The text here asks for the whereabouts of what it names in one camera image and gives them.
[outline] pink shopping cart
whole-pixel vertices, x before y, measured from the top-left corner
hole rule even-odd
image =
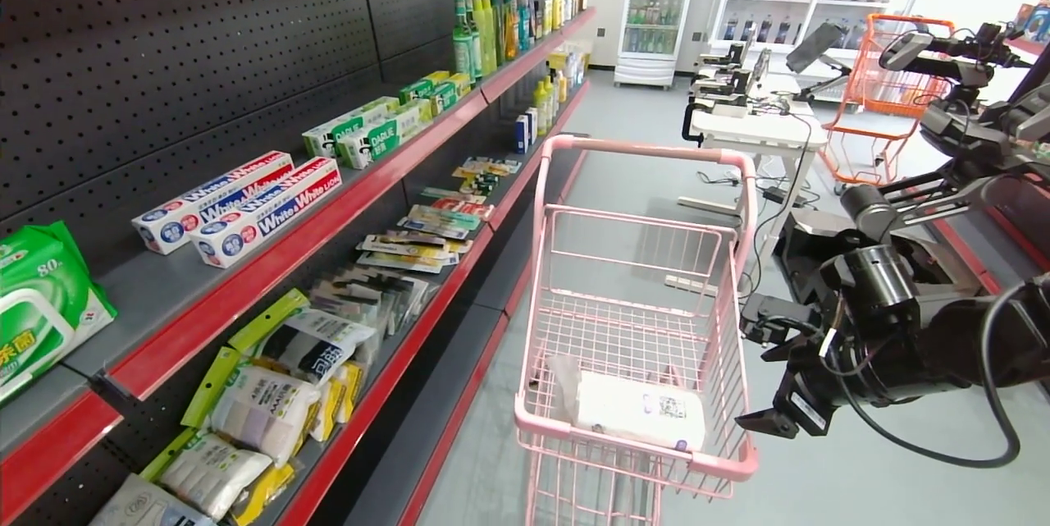
[[[738,167],[742,226],[545,205],[551,153],[563,148]],[[528,337],[514,398],[519,442],[531,453],[527,523],[656,525],[667,487],[732,497],[733,483],[758,467],[750,434],[734,421],[749,413],[737,286],[754,240],[753,161],[569,134],[550,138],[542,151]],[[566,380],[573,377],[579,384]],[[604,383],[608,396],[610,381],[614,403],[592,404],[601,403],[593,385]],[[635,397],[638,388],[654,395]],[[699,425],[698,434],[654,443],[583,418],[585,407],[601,415],[613,406],[645,414],[643,422]]]

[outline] white table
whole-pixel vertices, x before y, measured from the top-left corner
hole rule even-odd
[[[774,92],[794,93],[798,91],[798,82],[792,75],[769,73],[762,81],[761,88],[754,89],[752,96],[764,97],[773,96]],[[795,197],[798,197],[805,183],[806,174],[810,173],[814,156],[827,145],[827,130],[815,118],[808,104],[791,100],[789,103],[792,114],[798,115],[798,119],[793,118],[793,115],[776,113],[748,114],[742,119],[735,119],[730,118],[730,115],[713,115],[706,113],[706,111],[693,111],[693,133],[704,133],[705,148],[732,148],[740,152],[753,152],[755,153],[755,170],[758,170],[763,155],[780,156],[780,161],[783,163],[788,183],[790,183],[786,202],[789,208],[780,211],[780,214],[773,220],[772,227],[766,224],[765,227],[761,228],[760,234],[755,235],[756,245],[761,246],[759,261],[764,261],[772,256],[780,230],[786,224],[791,210],[790,205],[795,204]],[[678,197],[678,205],[706,209],[710,212],[720,212],[720,214],[737,215],[743,202],[738,201],[736,205],[721,205],[717,202],[697,201],[694,197]]]

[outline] orange shopping basket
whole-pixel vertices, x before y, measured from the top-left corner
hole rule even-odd
[[[873,14],[867,17],[867,31],[861,41],[853,72],[833,122],[824,125],[828,142],[820,155],[836,178],[836,193],[850,183],[884,186],[897,178],[897,159],[904,144],[919,129],[919,119],[930,100],[948,89],[948,82],[929,75],[892,72],[879,66],[882,50],[908,31],[929,31],[950,37],[956,31],[951,21],[925,17]],[[863,111],[900,118],[898,130],[876,132],[843,126],[847,106]]]

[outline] black cable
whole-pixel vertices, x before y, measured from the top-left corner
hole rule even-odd
[[[842,388],[845,395],[846,401],[849,402],[849,406],[860,416],[860,419],[864,421],[874,429],[879,436],[882,436],[886,440],[889,440],[894,444],[903,447],[906,450],[922,455],[926,458],[933,459],[943,463],[948,463],[956,466],[962,466],[965,468],[999,468],[1001,466],[1006,466],[1007,464],[1013,462],[1017,455],[1021,454],[1021,438],[1017,436],[1016,429],[1013,428],[1013,424],[1010,423],[1010,419],[1006,415],[1006,411],[1003,408],[1003,401],[999,398],[999,392],[995,388],[995,382],[991,376],[991,333],[994,329],[995,317],[999,317],[1001,310],[1006,306],[1006,302],[1013,298],[1014,295],[1020,293],[1022,288],[1024,288],[1027,282],[1017,283],[1017,286],[1009,288],[1007,291],[1003,291],[1003,294],[999,295],[991,306],[985,312],[983,318],[981,319],[981,334],[980,334],[980,353],[981,353],[981,380],[982,387],[985,392],[985,398],[988,400],[988,406],[991,407],[991,413],[995,417],[995,423],[999,424],[999,428],[1006,438],[1006,451],[994,459],[987,460],[970,460],[962,459],[959,457],[952,457],[942,453],[937,453],[906,442],[897,436],[886,432],[869,415],[867,415],[864,409],[861,408],[860,403],[849,391],[849,387],[842,380],[842,377],[836,376],[835,380],[838,381],[839,387]],[[838,359],[833,355],[832,365],[838,369]]]

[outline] white white toothpaste box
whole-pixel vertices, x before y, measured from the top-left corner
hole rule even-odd
[[[257,196],[292,172],[288,152],[270,151],[131,220],[146,248],[169,254],[189,233]]]
[[[314,156],[255,199],[190,233],[205,264],[229,268],[260,243],[335,192],[342,178],[334,160]]]

